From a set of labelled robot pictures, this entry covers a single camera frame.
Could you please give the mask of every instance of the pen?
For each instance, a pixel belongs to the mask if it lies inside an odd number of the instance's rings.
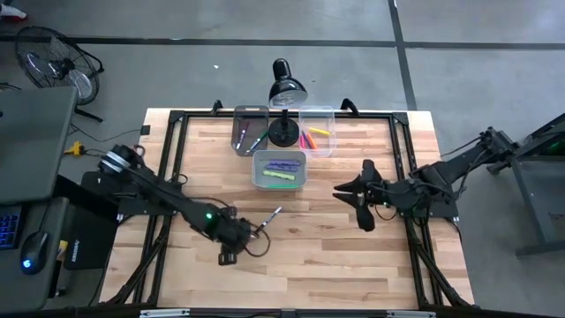
[[[257,147],[257,145],[259,145],[259,143],[265,138],[267,137],[268,131],[266,131],[265,133],[263,133],[262,136],[260,136],[249,148],[249,150],[245,151],[246,154],[250,153],[255,147]]]
[[[241,146],[241,143],[244,141],[245,133],[247,132],[248,127],[249,127],[249,122],[247,122],[247,125],[245,125],[244,130],[241,131],[241,137],[239,137],[239,142],[237,143],[236,149],[239,149],[239,147]]]
[[[270,216],[268,216],[268,218],[267,218],[265,221],[263,221],[263,223],[262,223],[261,225],[259,225],[259,227],[257,228],[257,230],[255,230],[255,231],[253,232],[253,234],[254,234],[255,236],[256,236],[257,234],[259,234],[259,232],[260,232],[261,230],[263,230],[263,228],[265,228],[265,226],[266,226],[269,222],[271,222],[271,221],[273,220],[273,218],[274,218],[279,212],[281,212],[282,209],[283,209],[283,207],[278,207],[278,208],[276,208],[275,212],[273,212]]]

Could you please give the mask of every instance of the fan stand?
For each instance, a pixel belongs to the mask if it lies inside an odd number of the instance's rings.
[[[102,118],[100,118],[100,117],[98,117],[98,116],[95,116],[95,115],[93,115],[93,114],[91,114],[91,113],[89,113],[89,112],[85,112],[84,110],[79,110],[79,108],[78,108],[77,106],[75,106],[75,108],[74,108],[74,113],[77,114],[77,115],[81,115],[81,116],[84,116],[84,117],[93,119],[93,120],[95,120],[95,121],[97,121],[97,122],[99,122],[99,123],[103,123],[103,122],[104,122],[104,119],[102,119]]]

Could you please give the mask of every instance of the butcher block tabletop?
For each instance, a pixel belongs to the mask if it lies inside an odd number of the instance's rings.
[[[141,137],[140,144],[147,150],[145,162],[153,171],[159,167],[170,111],[147,110],[144,125],[151,125],[151,131]],[[418,166],[439,160],[430,112],[407,113]],[[265,228],[272,246],[261,258],[243,252],[237,265],[220,267],[217,263],[220,245],[201,237],[181,216],[175,216],[159,306],[417,308],[401,217],[385,222],[375,216],[374,231],[365,232],[357,226],[354,209],[332,196],[334,186],[357,176],[364,159],[372,159],[384,178],[396,180],[388,122],[336,119],[337,148],[329,158],[308,159],[308,181],[299,192],[265,192],[255,188],[251,180],[252,158],[237,156],[231,148],[232,122],[231,118],[190,118],[181,167],[188,178],[183,193],[226,201],[237,207],[238,216],[253,223],[261,223],[277,207],[282,207],[282,212]],[[178,131],[179,128],[173,138],[167,178]],[[405,155],[401,133],[399,138]],[[270,143],[268,148],[277,149]],[[378,209],[386,218],[394,213],[393,209]],[[101,301],[114,296],[137,267],[147,219],[135,216],[119,227]],[[455,228],[442,219],[430,220],[429,227],[438,267],[461,296],[472,303],[463,250]],[[259,239],[249,247],[260,253],[264,243]],[[429,274],[424,266],[422,272],[426,295],[432,299]],[[152,275],[153,266],[148,271],[144,298],[149,293]]]

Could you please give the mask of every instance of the yellow crayon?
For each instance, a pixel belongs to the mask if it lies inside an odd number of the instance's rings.
[[[312,133],[320,133],[323,134],[324,136],[329,136],[329,132],[325,130],[321,130],[318,128],[308,128],[308,130],[311,131]]]

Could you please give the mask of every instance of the lamp base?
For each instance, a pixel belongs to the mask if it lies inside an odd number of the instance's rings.
[[[287,119],[286,125],[282,118],[275,119],[268,127],[268,138],[278,147],[290,147],[294,145],[300,136],[298,124]]]

